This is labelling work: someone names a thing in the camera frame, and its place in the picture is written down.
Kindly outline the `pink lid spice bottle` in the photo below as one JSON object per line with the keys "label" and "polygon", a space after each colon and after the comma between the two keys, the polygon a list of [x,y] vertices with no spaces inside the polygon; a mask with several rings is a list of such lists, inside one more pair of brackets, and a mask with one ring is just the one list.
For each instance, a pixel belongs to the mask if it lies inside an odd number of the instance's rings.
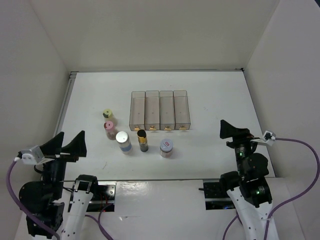
{"label": "pink lid spice bottle", "polygon": [[115,140],[118,131],[115,128],[114,123],[112,121],[106,121],[103,126],[104,126],[104,129],[105,129],[107,138],[109,140]]}

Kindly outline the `yellow lid spice bottle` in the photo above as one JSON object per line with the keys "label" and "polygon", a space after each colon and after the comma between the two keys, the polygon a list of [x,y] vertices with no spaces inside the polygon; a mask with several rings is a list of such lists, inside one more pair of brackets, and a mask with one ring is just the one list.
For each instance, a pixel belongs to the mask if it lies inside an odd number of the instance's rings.
{"label": "yellow lid spice bottle", "polygon": [[104,109],[102,115],[105,123],[112,122],[115,127],[117,126],[118,120],[110,108]]}

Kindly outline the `silver lid blue label bottle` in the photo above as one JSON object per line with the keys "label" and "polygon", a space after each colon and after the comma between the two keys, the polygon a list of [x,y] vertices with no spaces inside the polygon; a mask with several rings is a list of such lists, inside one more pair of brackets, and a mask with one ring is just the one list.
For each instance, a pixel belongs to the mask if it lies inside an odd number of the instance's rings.
{"label": "silver lid blue label bottle", "polygon": [[119,131],[115,136],[115,140],[123,154],[129,155],[131,153],[132,143],[127,132]]}

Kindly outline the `short jar red label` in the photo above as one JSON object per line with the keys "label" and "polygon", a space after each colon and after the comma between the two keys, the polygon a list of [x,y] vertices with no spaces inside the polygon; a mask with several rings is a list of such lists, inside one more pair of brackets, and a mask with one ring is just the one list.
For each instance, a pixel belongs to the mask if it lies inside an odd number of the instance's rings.
{"label": "short jar red label", "polygon": [[173,141],[171,139],[168,138],[164,138],[160,141],[160,155],[163,158],[169,158],[171,156],[171,154],[173,153]]}

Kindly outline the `black gold pepper bottle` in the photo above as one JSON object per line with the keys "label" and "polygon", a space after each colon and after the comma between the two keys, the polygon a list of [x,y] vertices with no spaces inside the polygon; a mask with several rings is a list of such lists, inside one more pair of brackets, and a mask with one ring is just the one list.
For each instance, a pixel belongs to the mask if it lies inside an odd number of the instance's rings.
{"label": "black gold pepper bottle", "polygon": [[147,134],[144,129],[140,129],[137,131],[137,138],[139,143],[139,148],[142,152],[147,152],[149,150]]}

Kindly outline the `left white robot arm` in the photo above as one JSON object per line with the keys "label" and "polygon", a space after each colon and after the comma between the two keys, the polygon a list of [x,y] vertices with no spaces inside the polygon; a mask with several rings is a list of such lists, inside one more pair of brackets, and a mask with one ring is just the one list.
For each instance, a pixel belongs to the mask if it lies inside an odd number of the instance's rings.
{"label": "left white robot arm", "polygon": [[67,163],[75,163],[87,156],[85,131],[80,131],[66,146],[64,132],[58,133],[43,145],[21,150],[18,158],[25,165],[43,167],[41,180],[25,183],[18,194],[20,210],[26,214],[28,233],[32,237],[48,240],[77,240],[91,200],[98,197],[98,179],[92,175],[79,175],[71,193],[71,208],[65,225],[65,204],[62,197]]}

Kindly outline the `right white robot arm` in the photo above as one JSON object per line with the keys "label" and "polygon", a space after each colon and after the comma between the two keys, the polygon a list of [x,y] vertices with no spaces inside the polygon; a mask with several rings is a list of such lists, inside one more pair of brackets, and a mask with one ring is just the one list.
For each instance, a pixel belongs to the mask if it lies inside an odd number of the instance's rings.
{"label": "right white robot arm", "polygon": [[236,171],[224,173],[219,179],[219,191],[230,197],[248,240],[279,239],[275,221],[269,217],[273,198],[266,176],[268,159],[256,152],[256,138],[247,128],[237,128],[220,121],[221,139],[231,138],[226,145],[234,150]]}

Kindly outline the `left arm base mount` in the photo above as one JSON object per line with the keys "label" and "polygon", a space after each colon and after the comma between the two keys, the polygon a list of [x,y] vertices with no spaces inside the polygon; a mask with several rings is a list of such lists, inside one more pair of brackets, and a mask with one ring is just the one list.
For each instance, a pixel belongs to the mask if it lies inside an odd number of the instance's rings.
{"label": "left arm base mount", "polygon": [[[64,186],[63,189],[70,193],[68,210],[69,213],[72,209],[74,201],[74,189],[84,188],[88,189],[88,186],[92,185],[88,181],[76,181],[72,187]],[[96,184],[93,186],[94,194],[87,206],[87,213],[98,213],[98,212],[114,212],[115,211],[115,196],[116,196],[116,184],[112,182],[103,182],[102,184]]]}

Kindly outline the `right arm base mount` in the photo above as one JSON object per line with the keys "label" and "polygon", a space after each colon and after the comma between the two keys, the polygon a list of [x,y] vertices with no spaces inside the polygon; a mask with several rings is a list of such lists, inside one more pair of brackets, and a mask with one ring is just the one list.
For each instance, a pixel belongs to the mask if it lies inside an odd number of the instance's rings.
{"label": "right arm base mount", "polygon": [[255,208],[250,193],[241,184],[242,179],[235,176],[222,175],[220,179],[203,180],[205,207],[207,210],[235,209],[241,214]]}

